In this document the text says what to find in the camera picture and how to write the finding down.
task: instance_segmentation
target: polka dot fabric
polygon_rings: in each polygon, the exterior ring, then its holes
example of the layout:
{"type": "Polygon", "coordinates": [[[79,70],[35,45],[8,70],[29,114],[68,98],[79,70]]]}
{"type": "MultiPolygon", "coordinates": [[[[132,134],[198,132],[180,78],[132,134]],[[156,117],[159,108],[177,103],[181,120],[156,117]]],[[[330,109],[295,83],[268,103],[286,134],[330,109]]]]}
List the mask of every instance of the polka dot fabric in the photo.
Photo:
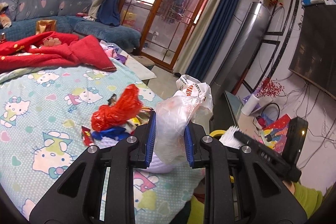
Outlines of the polka dot fabric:
{"type": "MultiPolygon", "coordinates": [[[[90,128],[92,113],[114,93],[119,97],[136,84],[145,106],[162,101],[133,71],[113,63],[113,73],[88,66],[45,68],[0,83],[0,183],[26,218],[85,150],[81,127],[90,128]]],[[[136,223],[169,223],[203,177],[188,164],[167,174],[135,170],[136,223]]]]}

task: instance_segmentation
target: red cloth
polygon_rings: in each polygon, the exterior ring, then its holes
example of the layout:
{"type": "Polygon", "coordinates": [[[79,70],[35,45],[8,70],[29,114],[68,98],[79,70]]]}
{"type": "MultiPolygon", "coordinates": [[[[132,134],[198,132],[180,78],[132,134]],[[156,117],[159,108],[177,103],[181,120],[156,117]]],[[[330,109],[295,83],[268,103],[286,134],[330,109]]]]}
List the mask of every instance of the red cloth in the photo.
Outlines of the red cloth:
{"type": "Polygon", "coordinates": [[[93,65],[106,71],[117,70],[99,45],[97,38],[92,35],[78,40],[78,36],[74,34],[45,32],[16,42],[0,44],[0,73],[22,67],[77,66],[79,64],[93,65]],[[30,48],[30,45],[37,47],[43,45],[43,41],[49,37],[58,38],[62,44],[54,47],[30,48]],[[17,53],[21,50],[31,55],[18,56],[17,53]]]}

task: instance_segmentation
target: television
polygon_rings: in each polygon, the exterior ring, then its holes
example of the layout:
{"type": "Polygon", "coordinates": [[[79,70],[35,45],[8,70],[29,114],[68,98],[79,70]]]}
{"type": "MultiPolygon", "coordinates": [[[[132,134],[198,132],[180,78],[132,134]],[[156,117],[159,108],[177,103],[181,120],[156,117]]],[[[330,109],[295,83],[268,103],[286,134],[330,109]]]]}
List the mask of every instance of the television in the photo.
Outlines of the television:
{"type": "Polygon", "coordinates": [[[289,70],[336,100],[336,5],[304,7],[301,33],[289,70]]]}

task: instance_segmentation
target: blue sofa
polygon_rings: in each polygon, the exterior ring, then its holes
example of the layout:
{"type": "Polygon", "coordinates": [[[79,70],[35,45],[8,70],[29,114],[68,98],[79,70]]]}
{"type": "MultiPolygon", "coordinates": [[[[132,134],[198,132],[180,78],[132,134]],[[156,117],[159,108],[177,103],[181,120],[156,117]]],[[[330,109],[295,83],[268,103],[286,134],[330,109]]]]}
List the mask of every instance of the blue sofa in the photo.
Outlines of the blue sofa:
{"type": "Polygon", "coordinates": [[[0,0],[9,5],[12,26],[0,30],[6,33],[8,41],[18,41],[35,35],[38,20],[55,19],[58,32],[94,35],[98,39],[117,44],[126,51],[139,46],[141,34],[128,27],[110,27],[100,22],[92,22],[77,13],[87,12],[92,0],[0,0]]]}

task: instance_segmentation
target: white bristles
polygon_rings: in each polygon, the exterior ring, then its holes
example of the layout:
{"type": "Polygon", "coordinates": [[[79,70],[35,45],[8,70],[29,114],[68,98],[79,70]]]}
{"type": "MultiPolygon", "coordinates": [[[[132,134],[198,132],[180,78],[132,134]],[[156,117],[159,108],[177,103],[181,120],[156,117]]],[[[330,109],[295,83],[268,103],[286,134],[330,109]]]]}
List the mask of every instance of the white bristles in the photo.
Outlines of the white bristles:
{"type": "Polygon", "coordinates": [[[235,137],[234,137],[234,133],[236,131],[241,131],[239,127],[237,126],[230,126],[228,130],[226,130],[226,132],[221,136],[221,138],[219,139],[219,141],[225,145],[225,146],[229,146],[232,148],[237,148],[239,149],[242,145],[244,145],[242,142],[238,141],[235,137]]]}

